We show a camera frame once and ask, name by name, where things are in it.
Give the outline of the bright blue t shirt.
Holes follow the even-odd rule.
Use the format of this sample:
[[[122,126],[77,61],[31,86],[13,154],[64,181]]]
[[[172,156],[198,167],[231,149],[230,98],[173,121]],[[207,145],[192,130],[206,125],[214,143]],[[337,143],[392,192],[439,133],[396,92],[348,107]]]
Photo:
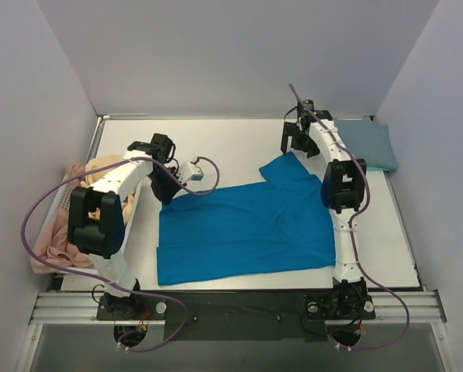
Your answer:
[[[175,285],[335,264],[320,179],[293,153],[259,170],[258,183],[182,195],[159,215],[157,282]]]

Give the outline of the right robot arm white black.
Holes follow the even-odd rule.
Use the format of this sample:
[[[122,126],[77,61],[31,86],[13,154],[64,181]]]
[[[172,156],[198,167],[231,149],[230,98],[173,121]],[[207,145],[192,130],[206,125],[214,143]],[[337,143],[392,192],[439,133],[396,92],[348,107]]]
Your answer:
[[[327,110],[315,110],[313,101],[305,100],[287,111],[293,112],[297,119],[283,124],[281,151],[321,155],[327,164],[321,201],[332,218],[336,255],[328,309],[336,317],[347,317],[364,308],[367,296],[357,252],[357,215],[365,209],[367,165],[348,150]]]

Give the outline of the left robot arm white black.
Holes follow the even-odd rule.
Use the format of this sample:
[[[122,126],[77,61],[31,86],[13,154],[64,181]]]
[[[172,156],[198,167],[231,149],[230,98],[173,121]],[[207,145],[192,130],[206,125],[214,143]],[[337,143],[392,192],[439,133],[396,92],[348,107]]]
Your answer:
[[[99,180],[71,192],[68,241],[86,254],[98,275],[107,280],[106,308],[125,319],[136,318],[143,301],[134,293],[140,284],[122,252],[126,231],[123,203],[147,177],[155,198],[169,204],[181,190],[177,169],[165,167],[174,153],[172,139],[156,133],[149,143],[135,141],[128,146],[125,156],[107,168]]]

